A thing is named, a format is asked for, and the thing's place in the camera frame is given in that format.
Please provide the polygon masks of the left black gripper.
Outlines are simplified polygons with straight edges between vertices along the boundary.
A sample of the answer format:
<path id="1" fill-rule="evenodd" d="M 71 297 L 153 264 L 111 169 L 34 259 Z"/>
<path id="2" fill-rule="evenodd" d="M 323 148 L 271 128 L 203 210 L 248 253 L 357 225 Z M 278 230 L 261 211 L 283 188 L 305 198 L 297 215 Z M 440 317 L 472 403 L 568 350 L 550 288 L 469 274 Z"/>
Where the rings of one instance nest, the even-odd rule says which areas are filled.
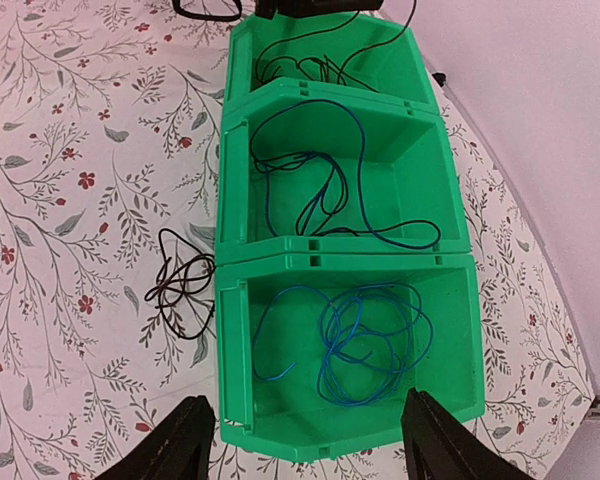
<path id="1" fill-rule="evenodd" d="M 276 13 L 291 18 L 307 18 L 332 13 L 377 11 L 383 0 L 265 0 L 255 2 L 255 15 L 271 20 Z M 239 20 L 243 14 L 241 1 L 233 1 L 234 10 L 227 14 L 196 13 L 183 8 L 180 0 L 173 0 L 177 15 L 192 20 Z"/>

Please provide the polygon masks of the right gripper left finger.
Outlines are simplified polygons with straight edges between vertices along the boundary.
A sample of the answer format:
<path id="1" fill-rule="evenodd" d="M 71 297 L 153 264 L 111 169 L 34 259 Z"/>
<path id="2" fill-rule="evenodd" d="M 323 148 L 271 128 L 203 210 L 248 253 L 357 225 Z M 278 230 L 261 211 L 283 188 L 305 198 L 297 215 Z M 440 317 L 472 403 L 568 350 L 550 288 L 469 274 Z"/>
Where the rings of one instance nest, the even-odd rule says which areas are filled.
<path id="1" fill-rule="evenodd" d="M 98 480 L 206 480 L 215 431 L 203 395 L 188 396 L 126 457 Z"/>

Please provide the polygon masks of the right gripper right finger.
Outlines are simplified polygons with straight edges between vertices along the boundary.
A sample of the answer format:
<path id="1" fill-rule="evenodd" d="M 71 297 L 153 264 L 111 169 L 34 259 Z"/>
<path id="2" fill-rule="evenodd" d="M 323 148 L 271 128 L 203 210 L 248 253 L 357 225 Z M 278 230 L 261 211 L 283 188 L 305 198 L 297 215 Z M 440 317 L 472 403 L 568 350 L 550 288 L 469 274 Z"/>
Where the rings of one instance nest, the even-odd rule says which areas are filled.
<path id="1" fill-rule="evenodd" d="M 426 391 L 408 391 L 401 417 L 410 479 L 521 479 Z"/>

